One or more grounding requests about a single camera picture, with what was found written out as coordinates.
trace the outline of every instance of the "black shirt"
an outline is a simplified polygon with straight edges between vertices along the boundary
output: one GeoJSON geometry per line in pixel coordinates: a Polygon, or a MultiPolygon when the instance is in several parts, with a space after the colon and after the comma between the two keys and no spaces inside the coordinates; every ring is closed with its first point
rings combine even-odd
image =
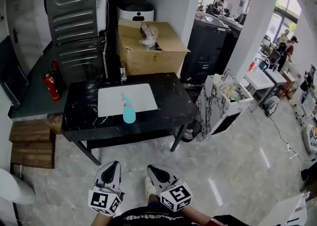
{"type": "Polygon", "coordinates": [[[164,226],[190,226],[192,223],[185,219],[180,213],[175,213],[161,206],[140,207],[131,209],[121,216],[113,218],[109,226],[139,226],[139,225],[164,225],[164,226]]]}
{"type": "MultiPolygon", "coordinates": [[[[221,4],[219,1],[217,1],[213,6],[215,8],[218,8],[218,7],[223,7],[223,4],[221,4]]],[[[213,9],[213,13],[214,14],[221,14],[221,11],[217,11],[217,10],[213,9]]]]}
{"type": "Polygon", "coordinates": [[[305,81],[301,84],[301,89],[303,91],[308,91],[313,81],[314,81],[314,77],[311,74],[309,74],[307,78],[305,79],[305,81]]]}

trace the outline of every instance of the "cardboard box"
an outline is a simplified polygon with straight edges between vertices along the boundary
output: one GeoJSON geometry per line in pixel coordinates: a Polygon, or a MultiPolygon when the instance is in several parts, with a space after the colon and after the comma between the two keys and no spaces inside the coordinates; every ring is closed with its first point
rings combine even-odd
{"type": "Polygon", "coordinates": [[[118,23],[118,54],[128,75],[177,73],[189,50],[167,22],[146,22],[158,29],[158,46],[162,51],[146,50],[141,22],[120,19],[118,23]]]}

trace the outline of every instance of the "marble-patterned cabinet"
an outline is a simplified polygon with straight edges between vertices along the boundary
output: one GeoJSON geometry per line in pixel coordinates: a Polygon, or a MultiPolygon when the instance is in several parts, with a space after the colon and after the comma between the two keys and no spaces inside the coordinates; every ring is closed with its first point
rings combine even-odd
{"type": "Polygon", "coordinates": [[[226,82],[215,84],[214,76],[208,76],[196,101],[198,110],[196,120],[202,126],[202,137],[209,139],[212,135],[225,131],[240,113],[253,101],[251,94],[235,78],[230,79],[234,85],[235,102],[224,94],[226,82]]]}

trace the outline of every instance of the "white bucket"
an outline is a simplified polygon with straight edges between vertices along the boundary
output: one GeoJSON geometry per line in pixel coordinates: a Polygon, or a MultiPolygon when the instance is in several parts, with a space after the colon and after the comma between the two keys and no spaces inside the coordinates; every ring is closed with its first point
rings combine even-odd
{"type": "Polygon", "coordinates": [[[3,169],[0,169],[0,197],[22,205],[35,201],[33,189],[3,169]]]}

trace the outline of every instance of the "white sneaker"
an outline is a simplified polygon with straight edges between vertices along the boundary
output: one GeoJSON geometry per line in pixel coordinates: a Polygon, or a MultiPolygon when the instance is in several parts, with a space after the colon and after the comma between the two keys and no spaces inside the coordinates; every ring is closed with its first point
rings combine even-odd
{"type": "Polygon", "coordinates": [[[152,181],[151,181],[150,177],[147,176],[147,177],[145,178],[145,196],[146,196],[147,200],[149,199],[149,196],[150,196],[151,194],[156,195],[156,193],[157,193],[157,189],[156,189],[155,186],[152,184],[152,181]]]}

